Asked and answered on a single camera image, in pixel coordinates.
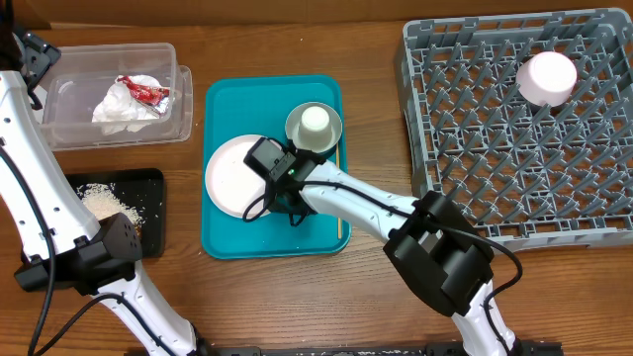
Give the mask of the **large white plate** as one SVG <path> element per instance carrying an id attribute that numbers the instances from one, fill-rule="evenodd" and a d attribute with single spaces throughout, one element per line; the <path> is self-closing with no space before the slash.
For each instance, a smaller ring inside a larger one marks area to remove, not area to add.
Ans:
<path id="1" fill-rule="evenodd" d="M 259 134 L 234 137 L 223 143 L 207 163 L 207 194 L 229 216 L 241 219 L 246 208 L 264 194 L 265 181 L 243 162 L 261 138 Z"/>

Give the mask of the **white paper cup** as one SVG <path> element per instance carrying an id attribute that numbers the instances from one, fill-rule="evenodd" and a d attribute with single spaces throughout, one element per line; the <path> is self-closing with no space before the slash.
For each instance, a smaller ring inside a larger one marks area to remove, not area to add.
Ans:
<path id="1" fill-rule="evenodd" d="M 331 124 L 328 112 L 320 106 L 310 106 L 301 114 L 298 140 L 304 149 L 322 151 L 329 145 Z"/>

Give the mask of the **grey bowl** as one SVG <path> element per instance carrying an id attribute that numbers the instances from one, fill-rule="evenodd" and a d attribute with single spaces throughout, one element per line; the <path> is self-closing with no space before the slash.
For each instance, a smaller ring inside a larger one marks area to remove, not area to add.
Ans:
<path id="1" fill-rule="evenodd" d="M 314 153 L 318 153 L 318 154 L 326 154 L 327 152 L 330 152 L 332 149 L 336 147 L 337 143 L 340 141 L 342 137 L 342 131 L 343 131 L 343 123 L 339 114 L 330 106 L 323 103 L 319 103 L 319 102 L 308 102 L 305 104 L 301 104 L 289 114 L 286 120 L 286 124 L 285 124 L 285 133 L 286 133 L 287 139 L 291 141 L 297 149 L 312 151 L 309 149 L 304 149 L 298 140 L 298 128 L 299 128 L 301 114 L 304 111 L 304 109 L 310 106 L 320 106 L 324 108 L 329 114 L 330 124 L 331 124 L 331 138 L 330 138 L 329 145 L 325 148 L 325 150 L 313 151 Z"/>

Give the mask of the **white napkin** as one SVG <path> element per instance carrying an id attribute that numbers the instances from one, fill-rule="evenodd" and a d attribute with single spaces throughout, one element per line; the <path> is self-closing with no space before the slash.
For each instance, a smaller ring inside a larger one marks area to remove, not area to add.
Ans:
<path id="1" fill-rule="evenodd" d="M 131 76 L 129 76 L 129 78 L 136 84 L 165 87 L 165 86 L 161 85 L 156 78 L 154 78 L 152 76 L 149 76 L 149 75 L 131 75 Z M 163 116 L 158 116 L 158 115 L 154 114 L 154 118 L 151 119 L 151 120 L 162 119 L 165 116 L 165 114 Z M 141 124 L 145 124 L 145 126 L 147 126 L 148 125 L 148 121 L 151 121 L 151 120 L 140 121 L 140 123 Z"/>

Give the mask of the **red snack wrapper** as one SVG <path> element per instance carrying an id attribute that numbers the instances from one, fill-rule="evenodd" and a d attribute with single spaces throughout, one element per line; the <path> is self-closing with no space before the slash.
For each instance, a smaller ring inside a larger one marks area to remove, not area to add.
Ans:
<path id="1" fill-rule="evenodd" d="M 161 86 L 149 86 L 134 83 L 128 76 L 117 79 L 123 83 L 133 99 L 158 116 L 163 116 L 169 107 L 170 90 Z"/>

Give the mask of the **pile of white rice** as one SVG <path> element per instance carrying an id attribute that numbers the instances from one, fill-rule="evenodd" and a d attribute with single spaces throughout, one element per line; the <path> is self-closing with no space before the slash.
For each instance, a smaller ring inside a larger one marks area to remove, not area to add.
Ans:
<path id="1" fill-rule="evenodd" d="M 114 194 L 113 184 L 89 183 L 75 189 L 83 205 L 100 221 L 115 214 L 124 214 L 131 223 L 142 226 L 143 218 L 136 208 L 125 204 Z"/>

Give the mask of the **small white plate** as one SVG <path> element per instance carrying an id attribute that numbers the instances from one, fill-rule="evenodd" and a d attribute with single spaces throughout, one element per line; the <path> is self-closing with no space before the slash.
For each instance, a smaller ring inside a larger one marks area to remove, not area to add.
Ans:
<path id="1" fill-rule="evenodd" d="M 529 103 L 558 107 L 570 98 L 577 80 L 576 66 L 567 56 L 544 51 L 519 67 L 515 82 Z"/>

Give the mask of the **white tissue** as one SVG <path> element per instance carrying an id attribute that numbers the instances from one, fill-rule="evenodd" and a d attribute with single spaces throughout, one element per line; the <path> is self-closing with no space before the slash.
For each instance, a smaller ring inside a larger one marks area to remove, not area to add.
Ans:
<path id="1" fill-rule="evenodd" d="M 93 123 L 106 123 L 101 127 L 104 135 L 116 134 L 122 131 L 136 133 L 145 127 L 140 121 L 154 118 L 146 107 L 134 99 L 128 87 L 117 82 L 107 91 L 104 99 L 93 111 Z"/>

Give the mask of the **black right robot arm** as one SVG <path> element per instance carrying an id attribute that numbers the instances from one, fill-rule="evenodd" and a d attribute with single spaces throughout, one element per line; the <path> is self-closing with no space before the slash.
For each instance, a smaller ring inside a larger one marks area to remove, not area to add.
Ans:
<path id="1" fill-rule="evenodd" d="M 408 288 L 434 311 L 450 317 L 469 355 L 518 355 L 520 341 L 504 323 L 495 297 L 521 274 L 496 287 L 497 252 L 508 248 L 477 234 L 445 196 L 423 198 L 380 190 L 328 160 L 281 153 L 267 158 L 262 175 L 278 196 L 290 194 L 317 215 L 329 215 L 383 241 L 383 250 Z"/>

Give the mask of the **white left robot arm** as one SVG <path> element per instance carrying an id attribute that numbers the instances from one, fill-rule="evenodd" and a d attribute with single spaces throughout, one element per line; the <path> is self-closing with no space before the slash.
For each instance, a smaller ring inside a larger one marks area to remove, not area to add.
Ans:
<path id="1" fill-rule="evenodd" d="M 141 241 L 122 213 L 103 220 L 82 204 L 38 127 L 39 99 L 24 73 L 14 8 L 1 4 L 1 197 L 22 240 L 15 278 L 45 298 L 28 348 L 45 354 L 80 318 L 78 311 L 44 346 L 38 342 L 52 296 L 73 288 L 113 312 L 149 355 L 211 355 L 196 327 L 162 297 L 141 263 Z"/>

